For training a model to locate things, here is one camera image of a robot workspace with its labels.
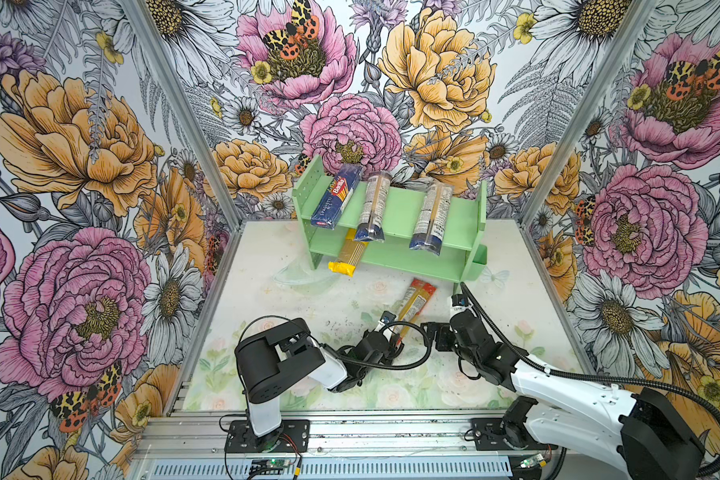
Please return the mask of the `red spaghetti bag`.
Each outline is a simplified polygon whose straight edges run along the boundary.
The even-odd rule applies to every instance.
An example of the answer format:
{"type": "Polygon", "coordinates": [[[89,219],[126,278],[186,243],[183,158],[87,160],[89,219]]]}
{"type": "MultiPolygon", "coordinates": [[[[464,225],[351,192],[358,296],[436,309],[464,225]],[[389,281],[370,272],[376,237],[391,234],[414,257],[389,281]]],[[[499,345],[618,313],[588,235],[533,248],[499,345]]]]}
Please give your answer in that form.
{"type": "Polygon", "coordinates": [[[436,290],[435,285],[414,278],[406,290],[395,320],[413,324],[436,290]]]}

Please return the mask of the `yellow spaghetti bag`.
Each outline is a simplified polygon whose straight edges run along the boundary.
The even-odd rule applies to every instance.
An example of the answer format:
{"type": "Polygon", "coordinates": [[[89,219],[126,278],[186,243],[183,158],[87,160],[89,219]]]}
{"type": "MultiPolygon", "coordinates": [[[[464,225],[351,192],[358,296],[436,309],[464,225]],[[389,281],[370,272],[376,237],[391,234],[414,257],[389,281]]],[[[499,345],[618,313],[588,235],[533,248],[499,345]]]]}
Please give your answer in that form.
{"type": "Polygon", "coordinates": [[[336,260],[328,264],[331,272],[353,277],[359,265],[368,243],[355,239],[356,230],[349,229],[344,238],[344,243],[336,260]]]}

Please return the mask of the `clear labelled spaghetti bag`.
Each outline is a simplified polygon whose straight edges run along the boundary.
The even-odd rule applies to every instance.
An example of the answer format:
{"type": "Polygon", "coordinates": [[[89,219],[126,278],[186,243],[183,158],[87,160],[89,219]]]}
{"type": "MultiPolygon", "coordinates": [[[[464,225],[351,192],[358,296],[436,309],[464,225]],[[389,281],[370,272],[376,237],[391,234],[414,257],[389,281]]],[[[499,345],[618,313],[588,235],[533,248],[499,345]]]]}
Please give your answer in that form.
{"type": "Polygon", "coordinates": [[[409,243],[409,249],[439,256],[452,200],[452,188],[441,182],[429,185],[409,243]]]}

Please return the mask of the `blue Barilla spaghetti box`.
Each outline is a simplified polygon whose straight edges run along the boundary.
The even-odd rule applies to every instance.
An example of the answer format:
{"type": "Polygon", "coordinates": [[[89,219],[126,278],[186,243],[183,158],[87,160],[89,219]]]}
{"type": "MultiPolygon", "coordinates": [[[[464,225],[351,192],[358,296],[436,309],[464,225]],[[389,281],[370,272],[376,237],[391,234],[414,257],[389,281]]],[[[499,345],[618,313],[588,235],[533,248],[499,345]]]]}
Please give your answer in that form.
{"type": "Polygon", "coordinates": [[[314,210],[310,223],[313,226],[334,229],[362,178],[359,164],[344,164],[333,176],[314,210]]]}

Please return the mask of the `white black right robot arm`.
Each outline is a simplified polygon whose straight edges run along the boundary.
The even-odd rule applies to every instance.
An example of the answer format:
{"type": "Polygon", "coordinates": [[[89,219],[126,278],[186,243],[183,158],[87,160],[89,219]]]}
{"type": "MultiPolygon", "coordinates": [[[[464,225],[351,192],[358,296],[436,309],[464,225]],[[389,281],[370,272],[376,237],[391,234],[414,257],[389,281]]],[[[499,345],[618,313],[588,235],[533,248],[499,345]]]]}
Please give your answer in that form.
{"type": "Polygon", "coordinates": [[[613,383],[556,376],[551,365],[490,333],[464,295],[453,296],[448,322],[428,322],[424,329],[437,350],[454,353],[477,379],[516,395],[501,419],[473,423],[476,443],[515,450],[558,446],[632,479],[699,474],[705,449],[658,391],[634,393],[613,383]]]}

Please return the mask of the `green two-tier shelf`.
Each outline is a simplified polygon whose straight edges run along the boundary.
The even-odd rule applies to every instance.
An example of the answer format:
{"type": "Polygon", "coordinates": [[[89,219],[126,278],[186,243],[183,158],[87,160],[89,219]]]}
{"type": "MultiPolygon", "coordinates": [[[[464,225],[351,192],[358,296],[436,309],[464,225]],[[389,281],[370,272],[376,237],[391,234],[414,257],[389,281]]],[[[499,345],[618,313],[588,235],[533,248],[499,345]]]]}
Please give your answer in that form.
{"type": "MultiPolygon", "coordinates": [[[[359,224],[363,207],[366,184],[360,182],[334,229],[313,226],[311,216],[332,179],[324,173],[322,159],[317,157],[292,190],[295,212],[313,269],[318,269],[325,257],[338,257],[347,231],[359,224]]],[[[481,185],[476,200],[451,200],[441,254],[436,256],[409,248],[425,193],[391,187],[383,216],[386,240],[370,243],[361,261],[453,283],[477,279],[487,261],[487,247],[482,243],[486,230],[485,194],[486,186],[481,185]]]]}

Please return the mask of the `green circuit board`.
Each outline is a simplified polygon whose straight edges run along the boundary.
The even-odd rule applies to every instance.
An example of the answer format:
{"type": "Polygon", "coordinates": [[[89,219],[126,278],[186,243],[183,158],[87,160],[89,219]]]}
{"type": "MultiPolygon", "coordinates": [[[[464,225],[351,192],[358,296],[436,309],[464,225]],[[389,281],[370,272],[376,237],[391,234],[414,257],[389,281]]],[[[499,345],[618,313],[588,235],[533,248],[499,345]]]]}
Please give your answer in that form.
{"type": "Polygon", "coordinates": [[[248,479],[259,475],[281,475],[289,464],[279,459],[261,459],[251,463],[248,471],[248,479]]]}

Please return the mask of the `aluminium front rail base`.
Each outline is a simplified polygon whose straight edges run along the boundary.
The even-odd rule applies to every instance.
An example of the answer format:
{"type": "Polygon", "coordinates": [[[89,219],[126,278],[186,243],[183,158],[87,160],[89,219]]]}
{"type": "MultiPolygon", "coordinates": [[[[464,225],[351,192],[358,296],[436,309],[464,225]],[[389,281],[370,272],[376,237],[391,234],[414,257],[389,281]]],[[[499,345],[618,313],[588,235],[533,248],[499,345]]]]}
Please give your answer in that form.
{"type": "Polygon", "coordinates": [[[151,422],[137,448],[130,479],[621,479],[623,473],[570,450],[540,453],[544,466],[522,467],[532,451],[495,445],[480,451],[471,422],[491,410],[287,412],[306,420],[295,447],[270,452],[231,445],[232,413],[178,412],[151,422]]]}

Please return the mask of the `aluminium right corner post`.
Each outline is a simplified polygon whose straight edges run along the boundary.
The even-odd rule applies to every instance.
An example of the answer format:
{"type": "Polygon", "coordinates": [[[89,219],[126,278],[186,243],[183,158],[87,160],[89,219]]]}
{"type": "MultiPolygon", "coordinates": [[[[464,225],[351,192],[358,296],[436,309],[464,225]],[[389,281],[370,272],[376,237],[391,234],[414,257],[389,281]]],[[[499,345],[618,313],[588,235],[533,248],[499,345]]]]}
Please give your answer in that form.
{"type": "Polygon", "coordinates": [[[577,104],[571,121],[557,143],[548,166],[540,176],[539,183],[534,188],[528,203],[522,211],[522,216],[518,221],[518,225],[522,229],[530,226],[534,215],[550,194],[557,178],[573,153],[581,132],[597,109],[596,102],[607,93],[622,62],[632,51],[638,35],[647,24],[655,5],[655,1],[633,1],[627,10],[622,25],[616,32],[612,46],[603,57],[601,66],[595,69],[591,83],[577,104]]]}

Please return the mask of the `aluminium corner post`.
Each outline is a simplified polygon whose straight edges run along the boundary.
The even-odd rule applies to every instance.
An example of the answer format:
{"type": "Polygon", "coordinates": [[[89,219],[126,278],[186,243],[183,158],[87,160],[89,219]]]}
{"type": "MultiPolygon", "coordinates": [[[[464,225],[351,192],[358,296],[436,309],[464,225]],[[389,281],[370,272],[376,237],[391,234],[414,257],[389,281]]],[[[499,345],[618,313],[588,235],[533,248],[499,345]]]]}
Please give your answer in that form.
{"type": "Polygon", "coordinates": [[[239,214],[229,194],[228,187],[211,154],[211,148],[186,97],[181,79],[171,65],[171,57],[162,46],[159,32],[146,3],[144,1],[126,1],[123,8],[148,58],[153,74],[161,84],[182,130],[187,136],[189,145],[209,181],[227,223],[232,231],[239,233],[244,224],[244,219],[239,214]]]}
{"type": "Polygon", "coordinates": [[[627,10],[622,25],[616,32],[612,46],[603,57],[601,66],[595,69],[591,83],[577,104],[571,121],[557,143],[548,166],[540,176],[539,183],[534,188],[528,203],[522,211],[522,216],[518,221],[518,225],[522,229],[530,226],[534,215],[550,194],[557,178],[573,153],[581,132],[597,109],[596,102],[607,93],[622,62],[632,51],[638,35],[647,24],[655,5],[655,1],[633,1],[627,10]]]}

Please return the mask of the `aluminium left corner post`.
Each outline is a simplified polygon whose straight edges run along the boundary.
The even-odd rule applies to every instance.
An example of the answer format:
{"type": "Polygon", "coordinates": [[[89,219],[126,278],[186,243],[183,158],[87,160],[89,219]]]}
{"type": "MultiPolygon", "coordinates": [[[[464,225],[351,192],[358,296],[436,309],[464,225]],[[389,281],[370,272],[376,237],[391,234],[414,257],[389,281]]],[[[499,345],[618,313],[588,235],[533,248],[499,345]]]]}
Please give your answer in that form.
{"type": "Polygon", "coordinates": [[[229,194],[228,187],[211,154],[211,148],[186,97],[181,79],[171,65],[171,57],[162,46],[159,32],[146,3],[144,1],[126,1],[123,8],[148,58],[153,74],[161,84],[182,130],[187,136],[189,145],[209,181],[227,223],[232,231],[239,233],[244,224],[244,219],[239,214],[229,194]]]}

